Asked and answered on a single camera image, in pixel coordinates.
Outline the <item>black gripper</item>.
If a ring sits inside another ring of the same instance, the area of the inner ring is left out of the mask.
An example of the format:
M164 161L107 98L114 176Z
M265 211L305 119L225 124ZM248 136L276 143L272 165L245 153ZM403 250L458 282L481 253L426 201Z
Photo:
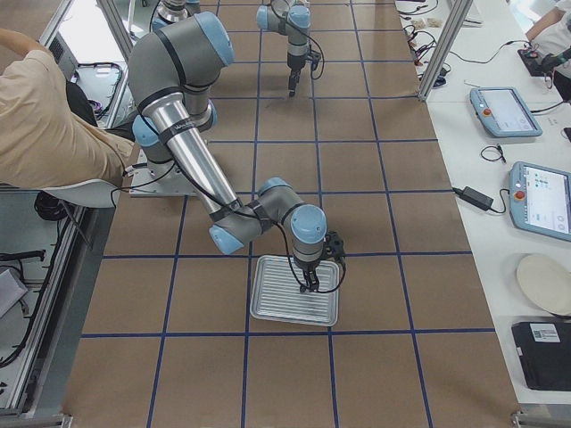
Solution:
M308 289L317 291L319 289L319 278L316 269L320 264L320 259L306 261L294 256L294 264L302 271L303 275L303 279L300 281L300 292L305 293Z
M288 79L288 96L294 97L295 90L300 81L300 75L302 69L305 67L306 64L306 55L287 55L287 66L290 69L290 76Z

